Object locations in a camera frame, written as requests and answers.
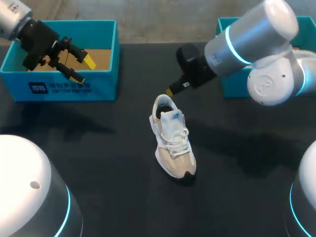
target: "white sneaker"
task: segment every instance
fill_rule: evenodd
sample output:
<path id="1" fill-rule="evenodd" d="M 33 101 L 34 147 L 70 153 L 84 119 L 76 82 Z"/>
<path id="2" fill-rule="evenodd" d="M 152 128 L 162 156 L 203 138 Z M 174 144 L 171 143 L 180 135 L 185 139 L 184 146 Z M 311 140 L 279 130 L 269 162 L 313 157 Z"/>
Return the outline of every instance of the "white sneaker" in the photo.
<path id="1" fill-rule="evenodd" d="M 193 178 L 197 164 L 181 110 L 169 96 L 160 95 L 149 120 L 158 142 L 155 155 L 161 167 L 173 178 Z"/>

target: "robotic arm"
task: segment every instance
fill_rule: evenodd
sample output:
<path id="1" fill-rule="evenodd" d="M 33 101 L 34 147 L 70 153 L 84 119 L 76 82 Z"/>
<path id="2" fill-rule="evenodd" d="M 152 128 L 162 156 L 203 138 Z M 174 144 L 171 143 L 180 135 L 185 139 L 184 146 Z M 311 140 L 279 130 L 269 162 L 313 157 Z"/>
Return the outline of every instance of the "robotic arm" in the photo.
<path id="1" fill-rule="evenodd" d="M 284 0 L 264 0 L 207 43 L 204 55 L 192 44 L 178 49 L 183 75 L 166 93 L 199 87 L 243 67 L 252 67 L 248 91 L 260 104 L 272 106 L 308 92 L 316 75 L 316 54 L 292 50 L 290 41 L 298 31 L 296 16 Z"/>
<path id="2" fill-rule="evenodd" d="M 67 37 L 59 40 L 56 32 L 31 17 L 32 10 L 19 0 L 0 0 L 0 38 L 20 41 L 21 47 L 28 52 L 23 61 L 27 69 L 32 71 L 38 64 L 44 65 L 44 57 L 48 55 L 49 66 L 55 67 L 67 79 L 83 83 L 81 75 L 59 63 L 59 53 L 67 49 L 80 63 L 93 70 L 95 64 L 87 52 L 71 44 L 71 39 Z"/>

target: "black tablecloth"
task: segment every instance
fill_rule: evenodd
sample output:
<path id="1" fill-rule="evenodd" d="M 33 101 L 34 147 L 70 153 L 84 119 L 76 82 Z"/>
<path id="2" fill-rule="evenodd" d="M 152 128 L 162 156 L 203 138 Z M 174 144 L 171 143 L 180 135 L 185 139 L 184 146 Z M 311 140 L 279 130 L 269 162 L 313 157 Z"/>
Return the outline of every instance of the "black tablecloth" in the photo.
<path id="1" fill-rule="evenodd" d="M 181 186 L 158 165 L 148 120 L 181 74 L 179 46 L 123 44 L 114 103 L 15 103 L 1 82 L 0 133 L 46 152 L 79 202 L 84 237 L 286 236 L 282 213 L 316 140 L 316 99 L 264 107 L 224 99 L 219 80 L 179 94 L 197 159 L 195 183 Z"/>

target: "concrete floor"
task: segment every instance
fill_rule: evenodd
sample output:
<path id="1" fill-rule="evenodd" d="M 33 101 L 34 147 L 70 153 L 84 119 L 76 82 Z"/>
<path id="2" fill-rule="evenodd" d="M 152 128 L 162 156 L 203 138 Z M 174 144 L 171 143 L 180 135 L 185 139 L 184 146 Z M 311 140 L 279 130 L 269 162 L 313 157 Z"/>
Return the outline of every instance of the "concrete floor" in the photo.
<path id="1" fill-rule="evenodd" d="M 121 42 L 207 41 L 218 17 L 241 16 L 261 0 L 22 0 L 40 20 L 118 21 Z M 316 20 L 315 0 L 287 0 Z"/>

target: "glowing blue ring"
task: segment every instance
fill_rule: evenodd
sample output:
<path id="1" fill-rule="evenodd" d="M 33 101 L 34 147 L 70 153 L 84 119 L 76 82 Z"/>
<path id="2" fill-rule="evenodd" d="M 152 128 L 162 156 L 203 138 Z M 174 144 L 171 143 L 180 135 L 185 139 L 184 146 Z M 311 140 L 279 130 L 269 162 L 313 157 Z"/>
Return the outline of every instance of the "glowing blue ring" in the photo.
<path id="1" fill-rule="evenodd" d="M 301 60 L 297 60 L 297 63 L 298 63 L 298 65 L 300 65 L 300 67 L 301 67 L 301 69 L 302 69 L 302 71 L 303 71 L 304 80 L 303 80 L 303 85 L 302 85 L 300 91 L 297 92 L 297 94 L 296 94 L 295 96 L 298 96 L 299 94 L 301 94 L 301 92 L 303 91 L 303 89 L 304 89 L 304 87 L 305 87 L 305 84 L 306 84 L 306 74 L 305 74 L 304 68 L 303 68 L 303 66 L 302 66 Z"/>
<path id="2" fill-rule="evenodd" d="M 297 222 L 297 224 L 301 227 L 301 229 L 305 232 L 305 234 L 308 236 L 308 237 L 312 237 L 305 229 L 304 227 L 301 225 L 301 223 L 299 222 L 299 220 L 297 219 L 295 213 L 294 213 L 294 210 L 293 210 L 293 206 L 292 206 L 292 187 L 293 187 L 293 184 L 291 186 L 291 191 L 290 191 L 290 205 L 291 205 L 291 209 L 292 209 L 292 213 L 293 213 L 293 216 Z"/>
<path id="3" fill-rule="evenodd" d="M 233 55 L 241 62 L 243 62 L 244 64 L 251 64 L 250 62 L 244 60 L 242 57 L 239 56 L 239 54 L 236 52 L 236 50 L 234 49 L 231 39 L 229 38 L 229 28 L 231 26 L 227 27 L 225 30 L 225 37 L 226 37 L 226 41 L 228 44 L 229 49 L 231 50 L 231 52 L 233 53 Z"/>
<path id="4" fill-rule="evenodd" d="M 68 187 L 66 186 L 67 188 L 67 192 L 68 192 L 68 208 L 67 208 L 67 213 L 66 213 L 66 216 L 65 216 L 65 219 L 64 219 L 64 222 L 62 223 L 61 227 L 59 228 L 58 232 L 55 234 L 54 237 L 58 237 L 60 235 L 60 233 L 62 232 L 63 228 L 65 227 L 65 224 L 68 220 L 68 216 L 69 216 L 69 212 L 70 212 L 70 193 L 69 193 L 69 189 Z"/>

